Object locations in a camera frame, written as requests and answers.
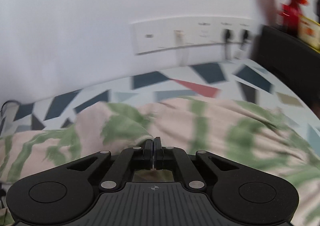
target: white wall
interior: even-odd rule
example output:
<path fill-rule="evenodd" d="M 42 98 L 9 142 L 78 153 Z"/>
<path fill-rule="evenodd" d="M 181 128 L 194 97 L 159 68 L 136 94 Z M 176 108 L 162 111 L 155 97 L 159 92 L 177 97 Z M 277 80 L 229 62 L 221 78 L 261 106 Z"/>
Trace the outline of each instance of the white wall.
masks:
<path fill-rule="evenodd" d="M 135 56 L 132 22 L 196 15 L 268 21 L 258 0 L 0 1 L 0 104 L 177 66 L 174 50 Z M 222 55 L 220 45 L 191 51 L 189 64 Z"/>

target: cable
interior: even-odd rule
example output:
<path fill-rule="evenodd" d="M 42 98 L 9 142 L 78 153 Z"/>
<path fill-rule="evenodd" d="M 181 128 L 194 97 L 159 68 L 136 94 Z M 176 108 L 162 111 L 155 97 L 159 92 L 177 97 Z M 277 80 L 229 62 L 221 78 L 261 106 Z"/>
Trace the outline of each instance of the cable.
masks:
<path fill-rule="evenodd" d="M 226 60 L 231 60 L 231 52 L 228 53 L 228 44 L 232 37 L 231 30 L 226 29 L 223 39 L 224 39 L 224 56 Z"/>
<path fill-rule="evenodd" d="M 175 30 L 174 33 L 176 38 L 176 46 L 178 47 L 176 49 L 177 60 L 179 62 L 179 66 L 184 67 L 187 65 L 189 58 L 189 49 L 184 46 L 183 42 L 183 37 L 185 34 L 183 33 L 183 30 Z"/>
<path fill-rule="evenodd" d="M 248 38 L 249 38 L 249 31 L 248 31 L 248 30 L 243 30 L 242 42 L 241 42 L 241 44 L 240 44 L 240 49 L 241 49 L 242 51 L 244 51 L 244 46 L 245 46 L 245 44 L 247 43 Z"/>
<path fill-rule="evenodd" d="M 17 101 L 17 100 L 7 100 L 4 104 L 2 104 L 2 107 L 1 107 L 1 110 L 0 110 L 0 117 L 2 118 L 3 117 L 3 108 L 5 105 L 7 105 L 8 103 L 16 103 L 18 104 L 19 106 L 21 105 L 21 102 Z"/>

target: dark blue triangle tile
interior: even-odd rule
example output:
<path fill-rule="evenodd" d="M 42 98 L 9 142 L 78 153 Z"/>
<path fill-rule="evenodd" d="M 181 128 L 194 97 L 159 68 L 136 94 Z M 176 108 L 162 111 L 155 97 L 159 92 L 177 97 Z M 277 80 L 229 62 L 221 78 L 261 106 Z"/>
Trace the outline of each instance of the dark blue triangle tile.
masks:
<path fill-rule="evenodd" d="M 21 118 L 24 118 L 25 116 L 30 115 L 33 111 L 33 106 L 34 106 L 34 103 L 20 105 L 13 121 L 16 121 L 18 119 L 21 119 Z"/>
<path fill-rule="evenodd" d="M 0 136 L 1 136 L 1 132 L 4 126 L 4 122 L 5 122 L 5 117 L 2 119 L 1 123 L 0 123 Z"/>
<path fill-rule="evenodd" d="M 43 130 L 45 128 L 45 125 L 42 124 L 42 122 L 32 114 L 31 116 L 31 130 Z"/>
<path fill-rule="evenodd" d="M 242 94 L 244 95 L 244 98 L 246 101 L 251 102 L 251 103 L 257 103 L 256 102 L 256 92 L 257 90 L 251 86 L 248 86 L 246 84 L 240 83 L 238 82 L 240 87 L 241 87 L 241 91 Z"/>
<path fill-rule="evenodd" d="M 191 65 L 191 68 L 209 84 L 226 80 L 218 63 Z"/>
<path fill-rule="evenodd" d="M 73 124 L 73 122 L 70 121 L 69 118 L 67 118 L 65 120 L 65 122 L 62 124 L 61 128 L 67 128 L 68 126 L 70 126 L 71 124 Z"/>
<path fill-rule="evenodd" d="M 70 102 L 78 95 L 78 91 L 68 92 L 53 98 L 44 120 L 59 117 Z"/>
<path fill-rule="evenodd" d="M 160 72 L 152 72 L 147 74 L 132 76 L 132 89 L 138 89 L 141 87 L 157 84 L 160 82 L 168 81 L 169 78 Z"/>
<path fill-rule="evenodd" d="M 244 66 L 235 76 L 249 82 L 260 89 L 270 92 L 272 84 L 248 66 Z"/>
<path fill-rule="evenodd" d="M 79 113 L 80 111 L 84 110 L 85 108 L 99 102 L 99 101 L 109 101 L 109 90 L 95 96 L 94 98 L 82 103 L 81 105 L 74 108 L 76 113 Z"/>

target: ribbed plastic surface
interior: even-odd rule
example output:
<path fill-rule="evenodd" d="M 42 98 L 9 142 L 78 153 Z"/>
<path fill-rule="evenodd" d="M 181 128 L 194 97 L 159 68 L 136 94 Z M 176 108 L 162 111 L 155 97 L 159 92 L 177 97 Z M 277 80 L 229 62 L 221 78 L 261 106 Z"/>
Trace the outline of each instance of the ribbed plastic surface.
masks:
<path fill-rule="evenodd" d="M 16 226 L 25 226 L 22 222 Z M 206 195 L 180 183 L 133 183 L 104 193 L 83 217 L 67 226 L 236 226 L 220 215 Z"/>

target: yellow box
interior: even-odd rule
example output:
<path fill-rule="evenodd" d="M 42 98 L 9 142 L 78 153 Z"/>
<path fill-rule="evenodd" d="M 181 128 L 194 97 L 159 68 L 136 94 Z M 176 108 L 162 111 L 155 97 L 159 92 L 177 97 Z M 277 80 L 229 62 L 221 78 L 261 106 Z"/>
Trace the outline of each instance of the yellow box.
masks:
<path fill-rule="evenodd" d="M 316 50 L 320 50 L 320 24 L 300 16 L 298 37 Z"/>

